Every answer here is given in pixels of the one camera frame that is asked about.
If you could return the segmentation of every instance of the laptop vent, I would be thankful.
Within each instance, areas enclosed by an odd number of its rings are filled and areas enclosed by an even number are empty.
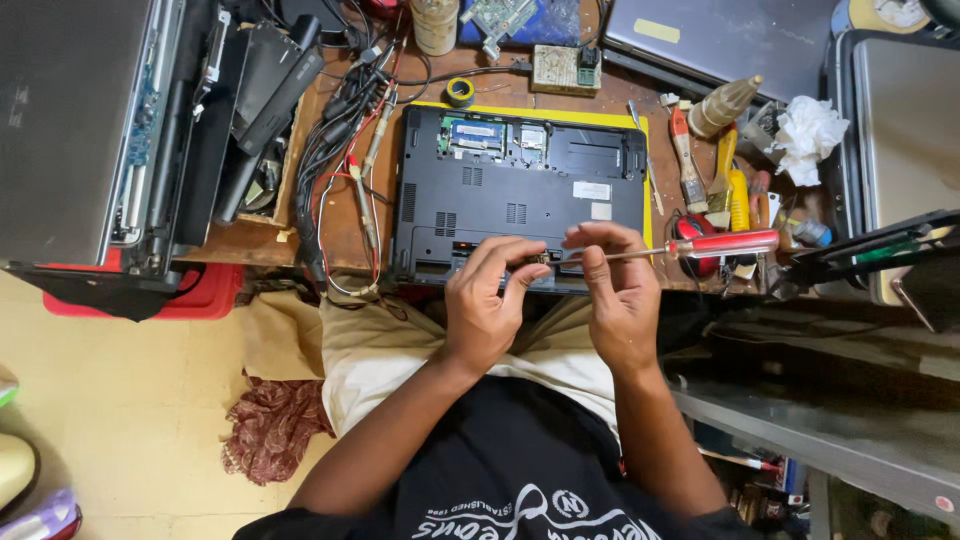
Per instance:
[[[414,209],[417,207],[417,185],[403,185],[403,201],[400,205],[400,221],[413,223]]]
[[[455,236],[457,232],[457,214],[451,212],[437,212],[437,228],[433,230],[436,236]]]
[[[483,185],[483,169],[464,167],[464,185]]]
[[[411,110],[407,114],[407,127],[411,130],[418,130],[420,128],[420,111]]]
[[[507,223],[527,224],[527,206],[507,203]]]

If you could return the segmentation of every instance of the red container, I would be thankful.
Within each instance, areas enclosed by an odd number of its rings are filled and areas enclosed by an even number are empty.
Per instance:
[[[199,273],[190,270],[183,277],[180,289],[193,284]],[[222,319],[233,309],[233,299],[243,286],[243,264],[208,263],[200,283],[189,293],[171,300],[152,319],[168,321],[213,321]],[[93,307],[61,302],[43,293],[47,311],[65,317],[110,317]]]

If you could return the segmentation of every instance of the hand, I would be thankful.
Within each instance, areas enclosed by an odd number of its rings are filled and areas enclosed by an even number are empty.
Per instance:
[[[523,296],[537,278],[553,270],[545,264],[527,264],[497,293],[507,264],[543,253],[546,242],[516,236],[487,238],[467,264],[446,284],[446,343],[444,361],[455,362],[479,379],[510,349],[523,322]]]
[[[566,231],[564,247],[586,248],[584,278],[593,297],[590,340],[615,376],[657,367],[660,284],[647,258],[607,262],[613,255],[647,249],[639,232],[609,221]]]

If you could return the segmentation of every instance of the black laptop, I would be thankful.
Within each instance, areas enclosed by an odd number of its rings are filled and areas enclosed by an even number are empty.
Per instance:
[[[641,230],[646,135],[470,110],[403,112],[392,271],[398,282],[443,285],[488,236],[543,240],[590,220]],[[506,282],[505,275],[501,283]],[[531,290],[586,294],[580,268],[556,268]]]

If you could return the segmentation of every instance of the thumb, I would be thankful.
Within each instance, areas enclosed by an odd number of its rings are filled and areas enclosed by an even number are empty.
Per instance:
[[[507,286],[503,288],[503,308],[520,311],[523,309],[523,296],[530,283],[553,270],[546,264],[526,264],[510,275]]]
[[[619,302],[613,290],[610,265],[600,246],[588,246],[584,250],[584,279],[593,302],[601,307]]]

